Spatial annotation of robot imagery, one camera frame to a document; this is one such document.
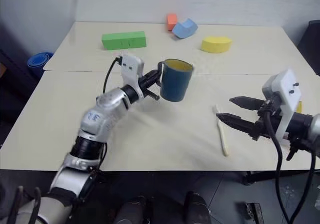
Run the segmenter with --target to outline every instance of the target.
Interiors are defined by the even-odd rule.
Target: table
[[[159,23],[75,22],[44,67],[51,71],[106,72],[123,50],[108,51],[102,46],[103,33],[144,31],[146,48],[125,50],[145,62],[145,71],[166,58],[177,58],[194,65],[197,74],[269,74],[291,67],[298,75],[314,74],[281,27],[202,25],[194,35],[178,39]],[[207,36],[227,36],[233,40],[228,52],[200,50]]]
[[[57,170],[75,142],[83,113],[102,93],[103,72],[46,71],[16,121],[0,151],[0,168]],[[109,141],[104,171],[154,170],[274,170],[277,154],[272,142],[258,142],[224,126],[230,155],[221,150],[216,117],[217,104],[251,121],[256,113],[228,100],[234,96],[263,98],[261,87],[269,75],[195,74],[182,102],[155,101],[147,97],[136,103],[116,125]],[[300,81],[303,112],[316,114],[320,102],[316,76]],[[107,88],[122,85],[112,74]],[[159,88],[151,89],[159,93]],[[286,157],[288,144],[282,145]],[[299,151],[283,170],[308,169],[310,155]]]

